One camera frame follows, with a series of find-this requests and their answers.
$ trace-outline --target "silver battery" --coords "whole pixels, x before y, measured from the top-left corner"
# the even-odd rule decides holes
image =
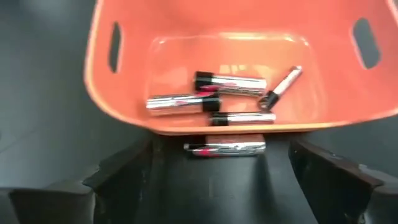
[[[303,68],[301,66],[293,66],[289,74],[276,86],[273,92],[279,96],[282,95],[302,73]]]
[[[266,142],[261,134],[206,136],[204,144],[184,144],[196,156],[255,156],[263,154]]]
[[[261,96],[267,82],[263,78],[232,77],[211,72],[196,72],[197,91],[218,91],[223,94]]]
[[[216,112],[220,106],[221,99],[217,93],[155,96],[146,103],[147,111],[152,116]]]
[[[246,113],[213,113],[212,126],[229,126],[234,124],[264,124],[276,120],[274,113],[246,112]]]

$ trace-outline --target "orange basket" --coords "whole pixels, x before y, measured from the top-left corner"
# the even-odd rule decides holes
[[[107,114],[168,135],[308,131],[383,118],[398,112],[397,15],[394,0],[99,0],[85,84]],[[303,74],[274,107],[274,124],[212,127],[205,113],[146,110],[154,95],[193,93],[197,70],[264,77],[273,89],[293,65]],[[221,111],[257,110],[254,98],[223,96]]]

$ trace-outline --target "dark surface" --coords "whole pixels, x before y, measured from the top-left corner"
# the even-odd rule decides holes
[[[21,224],[90,224],[95,206],[95,194],[89,190],[80,194],[13,190],[9,199]]]
[[[307,142],[293,142],[296,178],[322,224],[361,223],[373,190],[384,184],[357,164]]]
[[[163,159],[137,223],[317,223],[286,138],[268,141],[265,157],[214,159],[187,156],[185,138],[158,142]]]
[[[398,187],[387,185],[374,190],[368,208],[364,213],[364,223],[398,223]]]
[[[136,147],[142,145],[140,140],[152,137],[148,131],[104,114],[86,93],[83,66],[94,3],[0,1],[0,187],[57,187],[68,179],[93,175],[101,161],[126,152],[103,170],[106,177],[116,164],[125,164],[143,150]],[[396,133],[398,116],[315,131],[303,138],[398,176]],[[143,202],[137,218],[146,220],[152,210],[145,208],[159,201],[164,211],[154,207],[156,216],[151,218],[163,218],[164,223],[174,222],[179,214],[192,222],[311,223],[313,216],[286,162],[286,143],[268,139],[272,153],[262,162],[234,158],[184,164],[186,159],[177,147],[170,147],[166,169],[154,175],[159,185],[150,185],[147,191],[156,192],[158,186],[163,189]],[[268,167],[264,175],[262,166]],[[212,197],[209,178],[214,185]],[[0,214],[12,212],[5,206]]]
[[[85,90],[94,0],[0,2],[0,187],[89,175],[148,135],[104,114]]]
[[[96,193],[97,203],[94,215],[95,224],[134,223],[139,206],[146,200],[144,195],[154,164],[154,148],[151,142],[140,144],[117,153],[99,166],[99,172],[83,181]],[[109,172],[110,167],[117,167]]]

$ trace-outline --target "battery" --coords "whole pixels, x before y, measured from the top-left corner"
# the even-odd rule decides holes
[[[293,66],[289,74],[276,86],[274,90],[270,90],[264,96],[260,97],[258,104],[262,111],[270,111],[279,98],[290,87],[293,82],[303,73],[301,66]]]
[[[263,78],[243,78],[196,72],[196,91],[219,91],[223,94],[261,96],[265,93],[267,82]]]
[[[212,126],[229,126],[234,124],[264,124],[276,120],[274,113],[245,112],[245,113],[212,113]]]
[[[261,134],[195,136],[183,145],[196,156],[255,156],[263,154],[266,142]]]
[[[163,95],[147,100],[146,108],[152,116],[217,112],[221,99],[218,93],[201,92],[196,95]]]

